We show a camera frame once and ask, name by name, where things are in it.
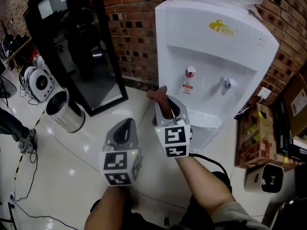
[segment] drip tray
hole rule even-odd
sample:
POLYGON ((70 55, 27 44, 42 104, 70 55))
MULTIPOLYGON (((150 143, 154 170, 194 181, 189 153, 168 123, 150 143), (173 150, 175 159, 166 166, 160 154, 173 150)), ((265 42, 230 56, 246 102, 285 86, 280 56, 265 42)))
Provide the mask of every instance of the drip tray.
POLYGON ((217 116, 188 109, 190 124, 200 128, 218 128, 222 123, 217 116))

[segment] electrical outlet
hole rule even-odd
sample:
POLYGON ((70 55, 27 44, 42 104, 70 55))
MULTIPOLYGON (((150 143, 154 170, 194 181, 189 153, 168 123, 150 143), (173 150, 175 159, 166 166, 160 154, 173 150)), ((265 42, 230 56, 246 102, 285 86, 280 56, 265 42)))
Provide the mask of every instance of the electrical outlet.
POLYGON ((266 99, 269 96, 270 93, 271 93, 270 90, 268 90, 267 88, 262 87, 262 89, 259 91, 257 96, 260 96, 262 99, 266 99))

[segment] pants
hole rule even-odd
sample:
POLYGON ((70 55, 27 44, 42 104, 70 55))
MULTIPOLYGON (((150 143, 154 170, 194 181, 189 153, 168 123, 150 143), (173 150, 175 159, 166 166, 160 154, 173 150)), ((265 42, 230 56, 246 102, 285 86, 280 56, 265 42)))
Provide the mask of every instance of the pants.
POLYGON ((12 114, 0 108, 0 134, 11 135, 15 141, 26 139, 29 129, 12 114))
MULTIPOLYGON (((213 172, 213 174, 224 182, 229 191, 232 192, 229 178, 222 172, 213 172)), ((92 206, 91 211, 96 207, 100 200, 96 201, 92 206)), ((132 203, 130 197, 128 196, 124 206, 123 214, 123 224, 122 230, 163 230, 164 228, 154 225, 148 221, 145 221, 144 218, 139 213, 131 212, 132 203)), ((213 230, 214 224, 211 220, 211 217, 207 211, 201 207, 194 196, 190 199, 190 205, 183 216, 182 220, 179 223, 182 226, 185 226, 191 230, 213 230)))

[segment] forearm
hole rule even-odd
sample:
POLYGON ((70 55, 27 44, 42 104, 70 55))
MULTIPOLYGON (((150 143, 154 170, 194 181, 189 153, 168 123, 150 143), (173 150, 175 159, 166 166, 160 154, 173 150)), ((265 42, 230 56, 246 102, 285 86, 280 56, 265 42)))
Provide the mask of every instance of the forearm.
POLYGON ((118 187, 109 187, 87 218, 84 230, 120 230, 126 196, 118 187))
POLYGON ((196 201, 212 215, 218 207, 235 201, 228 187, 193 157, 176 159, 196 201))

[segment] red brick wall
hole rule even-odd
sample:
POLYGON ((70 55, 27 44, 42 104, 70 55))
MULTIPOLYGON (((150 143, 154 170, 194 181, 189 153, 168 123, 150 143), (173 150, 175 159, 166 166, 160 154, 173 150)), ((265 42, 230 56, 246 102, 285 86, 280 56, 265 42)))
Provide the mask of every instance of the red brick wall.
MULTIPOLYGON (((121 72, 125 78, 158 84, 154 9, 165 0, 104 0, 121 72)), ((6 21, 15 33, 26 33, 22 18, 28 0, 6 0, 6 21)), ((280 43, 267 74, 247 104, 259 101, 261 87, 272 90, 271 105, 307 60, 307 0, 264 0, 258 11, 280 43)))

